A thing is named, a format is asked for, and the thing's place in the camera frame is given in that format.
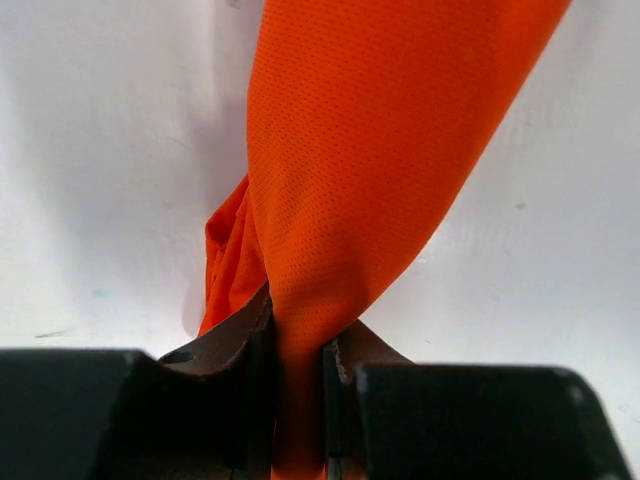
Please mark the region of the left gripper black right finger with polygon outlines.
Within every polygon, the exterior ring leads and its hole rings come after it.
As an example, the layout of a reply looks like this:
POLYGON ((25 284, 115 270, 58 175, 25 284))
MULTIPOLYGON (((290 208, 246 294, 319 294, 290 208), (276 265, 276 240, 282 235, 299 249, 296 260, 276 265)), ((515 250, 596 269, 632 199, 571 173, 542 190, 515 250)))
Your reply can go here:
POLYGON ((366 455, 355 381, 359 366, 411 361, 357 320, 322 350, 326 479, 365 479, 366 455))

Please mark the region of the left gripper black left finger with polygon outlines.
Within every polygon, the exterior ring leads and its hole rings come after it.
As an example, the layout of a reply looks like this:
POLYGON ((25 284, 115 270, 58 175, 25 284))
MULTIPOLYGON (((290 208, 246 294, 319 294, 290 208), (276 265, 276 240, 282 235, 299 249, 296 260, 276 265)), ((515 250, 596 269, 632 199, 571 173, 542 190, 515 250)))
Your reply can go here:
POLYGON ((269 479, 275 426, 276 359, 267 284, 206 334, 160 357, 188 381, 182 390, 192 439, 232 479, 269 479))

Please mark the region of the orange polo t shirt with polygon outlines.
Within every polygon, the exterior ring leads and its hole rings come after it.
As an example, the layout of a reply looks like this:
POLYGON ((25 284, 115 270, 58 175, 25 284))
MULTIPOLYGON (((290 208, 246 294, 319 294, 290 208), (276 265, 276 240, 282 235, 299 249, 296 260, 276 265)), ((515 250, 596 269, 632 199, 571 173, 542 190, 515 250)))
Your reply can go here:
POLYGON ((209 330, 268 286, 272 471, 324 471, 320 362, 433 235, 565 1, 268 1, 248 172, 205 228, 209 330))

